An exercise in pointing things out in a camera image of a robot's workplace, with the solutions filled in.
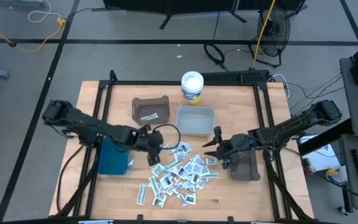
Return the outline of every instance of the desk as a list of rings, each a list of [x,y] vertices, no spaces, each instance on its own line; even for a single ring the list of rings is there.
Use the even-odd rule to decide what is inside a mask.
[[[298,148],[300,154],[302,155],[313,152],[314,150],[339,139],[342,134],[358,134],[358,86],[354,82],[351,74],[353,64],[349,58],[340,59],[339,64],[341,66],[347,105],[349,107],[351,117],[339,123],[337,126],[319,134],[313,139],[300,144]]]
[[[92,114],[97,90],[98,82],[83,82],[76,107],[84,113]],[[282,83],[268,83],[268,92],[275,123],[278,124],[290,118]],[[175,124],[177,108],[182,101],[181,87],[178,85],[113,85],[107,122],[139,127],[131,117],[132,99],[134,97],[159,98],[162,95],[169,97],[169,123]],[[259,128],[254,91],[251,87],[205,86],[200,106],[209,106],[215,109],[216,126],[222,127],[224,139],[229,139],[233,134],[246,133],[247,130]],[[166,130],[167,132],[163,133],[164,138],[175,139],[177,137],[175,130]],[[203,149],[201,146],[210,141],[212,137],[212,135],[208,137],[182,136],[182,141],[189,142],[193,149],[186,159],[195,154],[200,154],[204,159],[203,153],[214,148]],[[288,147],[297,150],[295,141],[290,142]],[[77,139],[68,140],[62,165],[78,148]],[[299,156],[286,150],[283,150],[281,155],[288,191],[305,213],[313,217]],[[83,156],[84,151],[81,151],[69,163],[63,175],[61,206],[68,201],[78,186]],[[164,208],[152,206],[154,196],[151,188],[147,189],[145,205],[136,205],[139,185],[148,184],[148,177],[152,176],[146,156],[146,153],[131,151],[129,159],[135,160],[134,170],[128,171],[124,176],[98,175],[91,218],[135,220],[138,214],[142,214],[145,220],[227,221],[228,216],[233,216],[235,221],[273,221],[269,185],[261,151],[257,152],[258,170],[261,176],[259,181],[232,181],[228,179],[227,171],[222,170],[220,165],[214,166],[211,167],[211,170],[219,171],[219,179],[211,179],[204,190],[197,190],[196,205],[182,207],[178,198],[168,197]],[[172,160],[172,155],[168,152],[162,152],[160,157],[162,164]],[[87,194],[86,190],[83,194],[80,214],[84,214],[84,201]],[[277,198],[280,202],[282,197],[279,191],[277,191]],[[281,217],[284,217],[284,211],[280,205],[280,214]],[[50,214],[56,214],[56,212],[55,194]]]

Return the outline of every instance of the scattered paper pieces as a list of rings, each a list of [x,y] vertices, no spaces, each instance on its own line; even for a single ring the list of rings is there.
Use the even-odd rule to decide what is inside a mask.
[[[142,120],[142,121],[150,121],[150,120],[153,120],[153,119],[158,119],[158,114],[157,113],[150,114],[148,116],[144,116],[140,120]]]
[[[216,165],[218,164],[218,159],[217,158],[207,158],[206,159],[206,165],[210,166],[210,165]]]
[[[153,169],[152,169],[152,173],[154,174],[154,176],[159,177],[162,172],[164,172],[165,167],[161,164],[157,164]]]
[[[185,200],[188,204],[195,205],[196,204],[196,194],[195,193],[186,194]]]
[[[131,160],[129,163],[128,163],[128,168],[130,170],[134,170],[134,160]]]
[[[146,192],[147,192],[147,185],[141,184],[139,187],[139,194],[137,195],[136,204],[144,205],[144,202],[146,201]]]
[[[209,179],[219,178],[219,172],[209,170],[208,167],[218,164],[216,158],[206,159],[205,162],[199,154],[195,154],[188,161],[186,157],[190,152],[190,145],[187,142],[180,142],[178,147],[169,150],[169,153],[173,153],[173,161],[166,165],[157,164],[151,167],[153,176],[149,177],[148,186],[152,188],[154,194],[152,205],[163,208],[167,196],[172,196],[174,193],[182,201],[182,206],[195,205],[196,189],[203,190]],[[131,160],[128,168],[132,170],[133,166],[134,160]],[[187,194],[181,192],[181,189],[185,189]],[[147,191],[147,185],[140,185],[136,204],[144,204],[145,191]]]

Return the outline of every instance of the yellow cable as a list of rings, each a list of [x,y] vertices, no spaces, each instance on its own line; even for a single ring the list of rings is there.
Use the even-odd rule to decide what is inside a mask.
[[[51,38],[51,37],[53,37],[54,35],[56,35],[57,33],[59,33],[59,32],[61,31],[62,27],[67,23],[67,21],[66,21],[65,19],[58,19],[57,22],[59,23],[59,28],[56,30],[56,32],[54,32],[52,35],[50,35],[49,37],[47,37],[47,38],[42,42],[42,44],[41,44],[39,47],[37,47],[36,49],[34,49],[34,50],[28,50],[28,49],[25,49],[25,48],[22,48],[22,47],[19,47],[19,46],[17,46],[17,48],[20,49],[20,50],[23,50],[23,51],[25,51],[25,52],[36,52],[36,51],[40,50],[40,49],[44,46],[44,44],[46,43],[46,41],[48,41],[49,38]],[[12,41],[9,40],[8,38],[6,38],[6,37],[5,37],[4,35],[2,35],[1,33],[0,33],[0,37],[2,37],[4,40],[6,40],[6,42],[12,44]]]
[[[260,40],[262,39],[262,34],[264,33],[267,21],[269,20],[270,14],[272,13],[273,10],[273,6],[276,0],[272,1],[272,4],[270,5],[270,9],[268,10],[265,22],[264,22],[264,26],[262,27],[262,29],[260,30],[260,34],[259,34],[259,38],[258,38],[258,43],[256,45],[256,51],[255,51],[255,56],[254,56],[254,61],[252,62],[252,69],[255,68],[255,63],[256,63],[256,57],[258,56],[258,52],[259,52],[259,44],[260,44]]]

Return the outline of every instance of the white cable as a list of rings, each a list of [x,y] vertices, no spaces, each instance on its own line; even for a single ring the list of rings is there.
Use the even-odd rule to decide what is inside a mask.
[[[51,12],[51,11],[52,11],[52,6],[50,5],[50,3],[49,3],[47,0],[44,0],[44,1],[47,2],[48,5],[49,5],[49,12],[43,12],[43,11],[32,11],[32,12],[30,12],[29,15],[27,16],[27,18],[29,19],[30,22],[33,22],[33,23],[42,22],[48,15],[55,15],[55,16],[58,16],[58,17],[59,17],[58,19],[60,19],[60,14],[52,13],[52,12]],[[33,20],[30,18],[31,14],[33,14],[33,13],[42,13],[42,14],[45,14],[45,16],[44,16],[42,19],[38,20],[38,21],[33,21]]]
[[[280,77],[284,80],[285,85],[287,86],[287,92],[288,92],[287,99],[289,99],[290,96],[291,96],[291,93],[290,93],[290,89],[289,89],[289,87],[288,87],[288,83],[287,83],[286,79],[284,78],[284,76],[283,76],[282,74],[275,74],[275,75],[273,76],[273,78],[276,77],[276,76],[280,76]]]

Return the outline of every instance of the plastic tub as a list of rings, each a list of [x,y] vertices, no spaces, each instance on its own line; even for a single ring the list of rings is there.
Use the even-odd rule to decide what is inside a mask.
[[[198,72],[186,72],[181,78],[181,92],[184,105],[197,106],[201,99],[204,78]]]
[[[335,169],[329,169],[326,172],[326,178],[335,183],[343,183],[347,181],[346,166]]]
[[[199,106],[179,106],[177,128],[181,134],[208,136],[215,127],[215,110]]]

